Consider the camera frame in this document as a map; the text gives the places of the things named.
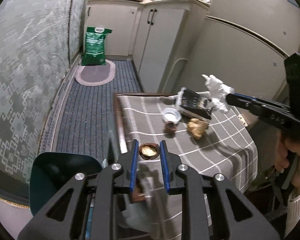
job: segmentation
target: small white container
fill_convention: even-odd
[[[164,122],[173,122],[174,124],[177,124],[181,120],[181,114],[178,110],[167,107],[162,111],[162,118]]]

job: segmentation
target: floor mat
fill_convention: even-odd
[[[101,86],[113,80],[115,64],[106,59],[105,65],[79,66],[75,80],[84,86]]]
[[[83,86],[74,81],[58,134],[57,152],[90,155],[103,161],[107,122],[115,92],[141,92],[131,61],[113,61],[114,79],[101,86]]]

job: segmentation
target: silver bolt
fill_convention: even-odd
[[[178,169],[181,170],[181,171],[186,171],[186,170],[188,169],[188,166],[185,165],[185,164],[180,164],[180,165],[178,166]]]
[[[214,177],[218,181],[223,181],[225,179],[225,176],[223,176],[223,174],[220,174],[220,173],[216,174]]]
[[[75,176],[76,180],[83,180],[84,179],[84,174],[83,173],[77,173]]]
[[[121,165],[119,163],[114,163],[111,165],[111,168],[115,171],[120,170],[121,169]]]

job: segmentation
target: crumpled white tissue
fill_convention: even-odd
[[[205,79],[205,85],[210,92],[210,98],[213,106],[220,110],[223,114],[228,113],[231,106],[226,102],[227,94],[234,94],[234,88],[225,85],[220,79],[214,75],[202,75]]]

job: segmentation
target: gray checkered tablecloth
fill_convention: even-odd
[[[128,149],[133,139],[139,144],[166,140],[169,152],[178,154],[181,161],[199,173],[213,176],[224,174],[242,192],[257,175],[257,149],[249,133],[232,108],[227,114],[214,111],[206,134],[194,140],[186,130],[189,118],[183,116],[175,136],[164,133],[162,110],[174,107],[175,97],[119,96]],[[167,195],[163,187],[160,157],[144,160],[139,156],[138,178],[144,188],[151,212],[153,239],[181,239],[181,195]],[[207,208],[209,224],[210,211]]]

